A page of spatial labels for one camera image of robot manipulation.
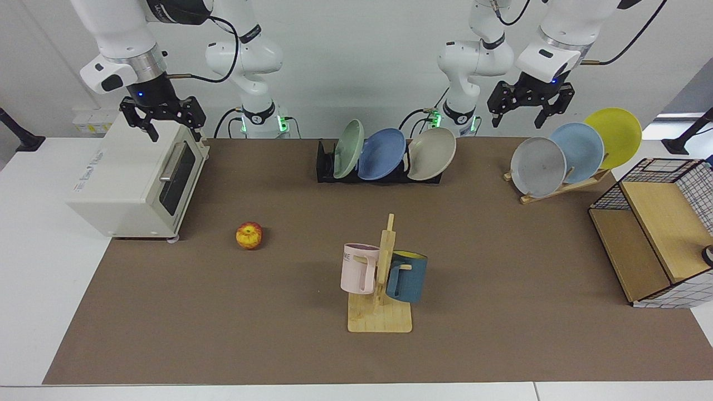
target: green plate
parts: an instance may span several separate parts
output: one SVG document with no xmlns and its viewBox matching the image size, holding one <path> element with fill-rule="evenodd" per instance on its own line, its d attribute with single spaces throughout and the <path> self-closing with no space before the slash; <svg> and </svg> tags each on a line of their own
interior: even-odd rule
<svg viewBox="0 0 713 401">
<path fill-rule="evenodd" d="M 339 180 L 354 170 L 364 146 L 364 126 L 359 120 L 352 120 L 344 129 L 334 150 L 334 177 Z"/>
</svg>

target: brown table mat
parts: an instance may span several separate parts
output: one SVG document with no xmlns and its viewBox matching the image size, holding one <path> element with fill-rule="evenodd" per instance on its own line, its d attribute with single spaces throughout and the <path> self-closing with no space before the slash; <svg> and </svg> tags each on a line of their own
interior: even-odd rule
<svg viewBox="0 0 713 401">
<path fill-rule="evenodd" d="M 614 180 L 520 205 L 521 141 L 458 140 L 438 186 L 317 184 L 316 141 L 211 141 L 181 241 L 111 242 L 44 384 L 713 380 L 689 310 L 626 302 L 587 215 Z M 351 334 L 342 246 L 390 212 L 429 257 L 414 331 Z"/>
</svg>

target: blue mug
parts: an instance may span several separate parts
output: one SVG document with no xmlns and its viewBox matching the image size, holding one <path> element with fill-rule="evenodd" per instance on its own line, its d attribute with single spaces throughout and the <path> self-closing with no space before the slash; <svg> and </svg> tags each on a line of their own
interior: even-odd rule
<svg viewBox="0 0 713 401">
<path fill-rule="evenodd" d="M 386 294 L 402 302 L 417 303 L 420 301 L 428 261 L 429 259 L 420 253 L 395 250 L 391 257 Z"/>
</svg>

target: apple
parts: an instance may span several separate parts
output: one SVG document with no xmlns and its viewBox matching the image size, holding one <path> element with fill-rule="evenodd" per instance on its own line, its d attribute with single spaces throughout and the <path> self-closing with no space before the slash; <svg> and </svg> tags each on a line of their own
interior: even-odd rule
<svg viewBox="0 0 713 401">
<path fill-rule="evenodd" d="M 235 239 L 247 250 L 256 249 L 262 242 L 262 227 L 254 221 L 247 221 L 237 229 Z"/>
</svg>

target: blue plate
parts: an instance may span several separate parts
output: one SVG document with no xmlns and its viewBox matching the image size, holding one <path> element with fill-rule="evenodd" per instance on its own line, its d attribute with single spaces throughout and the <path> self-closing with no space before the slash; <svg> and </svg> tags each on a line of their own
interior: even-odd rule
<svg viewBox="0 0 713 401">
<path fill-rule="evenodd" d="M 550 135 L 565 154 L 567 171 L 565 183 L 576 184 L 593 176 L 604 159 L 604 142 L 597 131 L 584 123 L 569 123 L 557 128 Z"/>
<path fill-rule="evenodd" d="M 359 177 L 373 181 L 399 166 L 406 152 L 406 137 L 395 128 L 383 129 L 364 141 L 359 158 Z"/>
</svg>

